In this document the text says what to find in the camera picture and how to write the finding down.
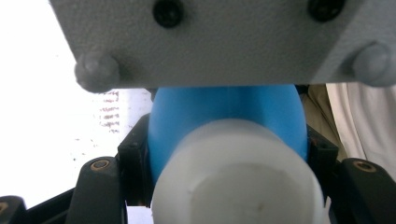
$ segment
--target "black plastic part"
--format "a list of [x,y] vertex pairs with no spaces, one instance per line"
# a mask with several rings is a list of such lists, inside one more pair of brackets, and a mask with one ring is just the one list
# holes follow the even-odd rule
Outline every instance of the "black plastic part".
[[30,208],[27,212],[32,224],[64,224],[74,189]]
[[129,206],[150,207],[153,183],[149,168],[147,135],[149,114],[143,116],[119,145],[122,183]]
[[[97,161],[108,161],[108,165],[96,168],[94,163]],[[85,163],[79,173],[66,223],[127,222],[117,160],[112,157],[102,157]]]
[[343,10],[346,0],[309,0],[308,13],[316,21],[334,20]]
[[0,198],[0,224],[29,224],[23,199],[17,196]]
[[328,196],[332,172],[337,163],[338,147],[320,133],[307,126],[308,165],[311,167],[321,186],[324,199]]
[[356,223],[395,222],[396,183],[384,168],[369,161],[346,159],[341,163],[340,180]]
[[183,6],[177,0],[160,0],[152,10],[154,19],[163,28],[174,28],[183,20]]

